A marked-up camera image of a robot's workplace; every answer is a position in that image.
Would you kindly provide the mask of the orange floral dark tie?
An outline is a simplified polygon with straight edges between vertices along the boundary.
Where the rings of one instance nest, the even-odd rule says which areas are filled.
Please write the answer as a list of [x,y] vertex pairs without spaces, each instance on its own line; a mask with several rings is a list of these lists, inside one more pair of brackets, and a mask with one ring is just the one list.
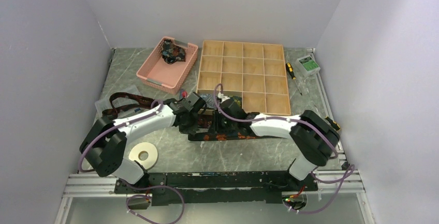
[[247,139],[264,139],[271,138],[271,136],[257,136],[252,131],[241,129],[231,132],[198,132],[194,135],[187,136],[189,141],[228,141],[228,140],[247,140]]

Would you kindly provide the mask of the red patterned dark tie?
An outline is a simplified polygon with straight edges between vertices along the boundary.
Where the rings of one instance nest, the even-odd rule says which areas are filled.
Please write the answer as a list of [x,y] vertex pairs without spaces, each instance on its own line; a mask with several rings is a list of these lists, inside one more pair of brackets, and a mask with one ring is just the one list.
[[[98,113],[100,113],[101,116],[108,117],[110,120],[114,120],[118,117],[122,117],[122,112],[138,109],[149,110],[153,101],[153,98],[144,97],[141,95],[128,92],[116,92],[112,94],[108,100],[106,100],[106,103],[108,103],[109,106],[104,107],[103,110],[99,110]],[[199,128],[209,128],[212,124],[213,117],[212,114],[207,114],[207,109],[213,110],[213,106],[208,106],[206,104],[202,112],[199,114]]]

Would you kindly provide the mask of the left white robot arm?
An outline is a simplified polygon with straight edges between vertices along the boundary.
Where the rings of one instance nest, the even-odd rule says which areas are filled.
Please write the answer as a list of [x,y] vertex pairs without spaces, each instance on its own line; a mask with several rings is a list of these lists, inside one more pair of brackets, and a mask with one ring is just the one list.
[[80,145],[78,170],[87,172],[82,167],[86,160],[91,165],[90,172],[95,171],[100,177],[116,176],[134,192],[144,192],[149,185],[148,169],[124,157],[126,146],[172,126],[182,133],[194,134],[198,128],[198,112],[206,107],[205,100],[193,92],[181,100],[155,100],[149,110],[128,118],[110,120],[104,116],[94,123]]

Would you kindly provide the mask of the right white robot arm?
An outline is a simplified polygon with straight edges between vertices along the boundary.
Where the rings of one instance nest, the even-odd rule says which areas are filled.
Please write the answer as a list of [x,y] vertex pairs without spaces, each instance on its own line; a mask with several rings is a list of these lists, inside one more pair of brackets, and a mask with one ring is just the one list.
[[293,160],[285,176],[286,186],[291,190],[300,189],[314,169],[325,166],[330,159],[338,158],[335,147],[340,139],[339,134],[311,110],[294,116],[250,115],[230,98],[220,102],[215,100],[214,104],[223,116],[247,125],[257,136],[294,141],[301,154]]

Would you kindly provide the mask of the white tape roll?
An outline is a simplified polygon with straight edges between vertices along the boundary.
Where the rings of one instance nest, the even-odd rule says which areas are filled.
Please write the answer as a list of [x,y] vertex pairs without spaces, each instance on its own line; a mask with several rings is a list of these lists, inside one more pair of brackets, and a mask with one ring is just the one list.
[[135,145],[128,154],[131,161],[140,163],[146,170],[155,166],[158,161],[158,150],[149,142],[141,142]]

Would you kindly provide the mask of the rolled grey-blue tie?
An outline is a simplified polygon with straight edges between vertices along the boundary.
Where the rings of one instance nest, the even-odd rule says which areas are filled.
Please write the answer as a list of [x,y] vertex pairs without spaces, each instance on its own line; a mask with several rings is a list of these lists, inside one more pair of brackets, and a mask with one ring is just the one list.
[[208,106],[214,105],[214,96],[212,94],[200,94],[200,97],[206,102]]

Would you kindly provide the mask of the rolled blue yellow tie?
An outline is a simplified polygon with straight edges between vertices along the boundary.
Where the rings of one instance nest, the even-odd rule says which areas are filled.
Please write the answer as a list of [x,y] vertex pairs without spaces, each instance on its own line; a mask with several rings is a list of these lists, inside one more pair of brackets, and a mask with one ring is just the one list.
[[240,96],[229,96],[240,108],[242,107],[242,97]]

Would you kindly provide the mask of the pink plastic basket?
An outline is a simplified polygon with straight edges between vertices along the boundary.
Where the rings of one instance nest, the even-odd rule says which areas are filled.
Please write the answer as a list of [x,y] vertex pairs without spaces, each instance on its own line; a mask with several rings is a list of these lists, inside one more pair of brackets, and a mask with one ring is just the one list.
[[[165,43],[182,48],[185,53],[185,60],[172,64],[166,63],[162,54]],[[136,76],[145,85],[175,95],[182,87],[183,82],[197,60],[197,55],[197,45],[164,36],[140,66]]]

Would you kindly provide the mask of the crumpled floral tie in basket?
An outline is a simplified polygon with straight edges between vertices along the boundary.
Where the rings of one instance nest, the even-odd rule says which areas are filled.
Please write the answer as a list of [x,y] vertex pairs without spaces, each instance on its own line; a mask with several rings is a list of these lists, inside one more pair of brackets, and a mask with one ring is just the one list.
[[171,39],[164,39],[161,54],[167,64],[184,62],[186,57],[184,48],[174,44]]

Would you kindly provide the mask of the wooden compartment tray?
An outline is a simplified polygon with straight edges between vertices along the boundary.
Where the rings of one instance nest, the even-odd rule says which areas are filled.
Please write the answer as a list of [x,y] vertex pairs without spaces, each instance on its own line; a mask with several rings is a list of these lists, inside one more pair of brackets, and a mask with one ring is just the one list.
[[212,96],[219,83],[246,112],[292,114],[281,44],[205,40],[197,93]]

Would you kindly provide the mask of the green white small box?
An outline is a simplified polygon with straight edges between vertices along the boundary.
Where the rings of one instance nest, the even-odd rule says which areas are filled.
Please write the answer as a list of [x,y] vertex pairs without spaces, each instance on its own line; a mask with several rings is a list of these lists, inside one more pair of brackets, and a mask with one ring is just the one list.
[[306,78],[320,71],[320,66],[316,63],[313,54],[296,59],[295,65]]

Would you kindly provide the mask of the small yellow black screwdriver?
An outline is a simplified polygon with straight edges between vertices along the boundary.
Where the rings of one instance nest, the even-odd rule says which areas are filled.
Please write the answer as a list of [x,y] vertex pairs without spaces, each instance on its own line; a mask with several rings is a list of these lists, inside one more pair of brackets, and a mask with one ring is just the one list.
[[329,116],[326,116],[326,117],[325,117],[325,120],[330,124],[330,126],[331,126],[334,130],[336,130],[336,131],[340,131],[340,130],[341,130],[340,125],[339,125],[336,121],[332,120]]

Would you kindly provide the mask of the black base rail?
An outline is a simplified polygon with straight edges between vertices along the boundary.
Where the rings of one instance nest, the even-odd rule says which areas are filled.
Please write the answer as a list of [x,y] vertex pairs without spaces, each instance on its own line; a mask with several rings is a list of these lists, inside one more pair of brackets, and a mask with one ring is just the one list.
[[286,171],[150,173],[129,187],[117,180],[114,193],[147,193],[153,206],[179,203],[265,202],[281,203],[288,193],[317,191],[312,176],[299,181]]

